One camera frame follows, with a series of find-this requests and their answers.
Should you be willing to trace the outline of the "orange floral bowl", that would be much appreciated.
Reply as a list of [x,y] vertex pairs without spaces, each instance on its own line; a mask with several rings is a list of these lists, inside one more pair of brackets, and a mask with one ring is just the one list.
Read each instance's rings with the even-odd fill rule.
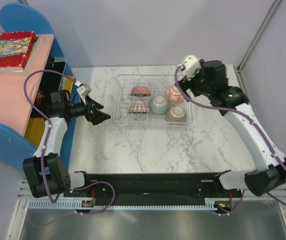
[[166,97],[172,103],[180,103],[184,101],[183,95],[175,85],[170,86],[166,90]]

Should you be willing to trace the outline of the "blue patterned bowl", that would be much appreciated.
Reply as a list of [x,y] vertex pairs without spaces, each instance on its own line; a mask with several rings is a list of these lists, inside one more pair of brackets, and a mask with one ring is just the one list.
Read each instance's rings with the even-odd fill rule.
[[149,114],[150,108],[143,101],[137,101],[130,106],[129,113],[131,114]]

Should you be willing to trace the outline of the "brown patterned bowl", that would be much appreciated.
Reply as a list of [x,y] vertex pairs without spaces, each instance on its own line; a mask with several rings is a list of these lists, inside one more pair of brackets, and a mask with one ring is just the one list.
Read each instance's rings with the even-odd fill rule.
[[165,115],[165,120],[175,126],[182,126],[187,123],[187,113],[183,107],[173,106]]

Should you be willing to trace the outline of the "pale green bowl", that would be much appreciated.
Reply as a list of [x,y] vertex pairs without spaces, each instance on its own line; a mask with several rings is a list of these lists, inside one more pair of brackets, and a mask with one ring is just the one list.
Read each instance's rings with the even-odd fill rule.
[[155,96],[149,103],[152,113],[161,115],[165,114],[169,109],[169,102],[161,95]]

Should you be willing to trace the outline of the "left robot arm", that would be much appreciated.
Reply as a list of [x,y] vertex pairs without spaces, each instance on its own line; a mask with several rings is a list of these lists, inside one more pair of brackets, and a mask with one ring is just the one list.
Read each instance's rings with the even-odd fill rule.
[[40,145],[33,156],[23,162],[33,197],[50,197],[73,189],[82,197],[91,194],[92,184],[85,180],[85,172],[69,173],[60,152],[70,120],[85,117],[92,125],[98,125],[111,118],[102,109],[103,106],[90,97],[86,97],[84,102],[71,104],[66,90],[51,93]]

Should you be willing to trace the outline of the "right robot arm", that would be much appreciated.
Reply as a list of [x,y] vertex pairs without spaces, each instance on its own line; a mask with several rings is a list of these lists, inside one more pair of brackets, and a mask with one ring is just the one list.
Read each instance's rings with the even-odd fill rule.
[[248,98],[236,86],[230,86],[226,67],[219,60],[204,61],[188,55],[180,61],[178,70],[185,73],[175,85],[187,101],[191,91],[195,97],[205,96],[237,131],[249,151],[255,168],[245,171],[226,171],[218,174],[212,191],[218,197],[231,189],[247,189],[255,196],[262,196],[286,183],[286,156],[269,138],[254,115]]

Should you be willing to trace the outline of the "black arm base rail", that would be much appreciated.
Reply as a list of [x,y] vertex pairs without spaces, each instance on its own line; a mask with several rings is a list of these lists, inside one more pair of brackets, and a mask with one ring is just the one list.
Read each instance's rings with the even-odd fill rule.
[[205,199],[241,196],[236,179],[224,187],[223,173],[87,174],[85,185],[65,197],[93,198],[100,205],[200,205]]

